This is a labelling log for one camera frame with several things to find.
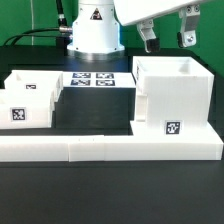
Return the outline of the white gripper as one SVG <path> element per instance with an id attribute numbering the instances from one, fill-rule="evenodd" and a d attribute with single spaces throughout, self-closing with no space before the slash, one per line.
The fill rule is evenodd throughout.
<path id="1" fill-rule="evenodd" d="M 196 28 L 200 18 L 200 6 L 194 4 L 204 3 L 205 1 L 114 0 L 114 6 L 117 18 L 123 26 L 140 22 L 137 24 L 137 30 L 144 42 L 145 51 L 151 53 L 159 50 L 159 39 L 153 31 L 154 23 L 151 18 L 161 17 L 182 8 L 179 11 L 181 27 L 177 33 L 178 45 L 180 48 L 191 47 L 197 43 Z"/>

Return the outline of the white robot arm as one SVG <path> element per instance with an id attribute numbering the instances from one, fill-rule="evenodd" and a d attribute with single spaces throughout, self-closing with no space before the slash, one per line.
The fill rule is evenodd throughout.
<path id="1" fill-rule="evenodd" d="M 67 51 L 87 60 L 106 60 L 122 55 L 120 26 L 137 25 L 147 53 L 160 50 L 153 31 L 155 18 L 178 12 L 182 19 L 178 45 L 196 44 L 200 5 L 207 0 L 78 0 L 78 17 L 72 24 Z"/>

